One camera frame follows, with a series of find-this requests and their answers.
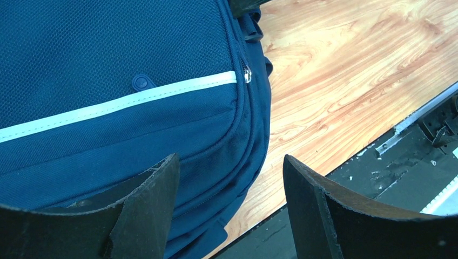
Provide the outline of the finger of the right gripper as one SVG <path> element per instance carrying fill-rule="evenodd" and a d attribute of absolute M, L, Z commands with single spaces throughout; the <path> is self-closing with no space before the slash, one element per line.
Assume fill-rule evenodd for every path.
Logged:
<path fill-rule="evenodd" d="M 261 5 L 271 0 L 229 0 L 229 5 L 234 18 L 240 18 L 244 14 L 258 9 Z"/>

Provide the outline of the navy blue student backpack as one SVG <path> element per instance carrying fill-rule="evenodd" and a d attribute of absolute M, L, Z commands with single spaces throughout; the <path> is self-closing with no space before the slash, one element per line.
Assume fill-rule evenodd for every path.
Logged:
<path fill-rule="evenodd" d="M 1 206 L 69 207 L 177 154 L 163 258 L 227 238 L 267 154 L 260 7 L 1 1 Z"/>

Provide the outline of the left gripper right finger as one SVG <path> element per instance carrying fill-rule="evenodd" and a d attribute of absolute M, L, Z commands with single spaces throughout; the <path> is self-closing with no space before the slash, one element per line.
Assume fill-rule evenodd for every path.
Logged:
<path fill-rule="evenodd" d="M 291 155 L 285 155 L 282 171 L 298 258 L 457 258 L 455 215 L 370 199 Z"/>

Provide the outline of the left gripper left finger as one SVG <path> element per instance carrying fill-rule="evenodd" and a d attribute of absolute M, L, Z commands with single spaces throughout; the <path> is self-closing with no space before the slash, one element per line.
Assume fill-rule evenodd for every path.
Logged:
<path fill-rule="evenodd" d="M 177 154 L 69 207 L 1 206 L 1 258 L 163 258 L 180 177 Z"/>

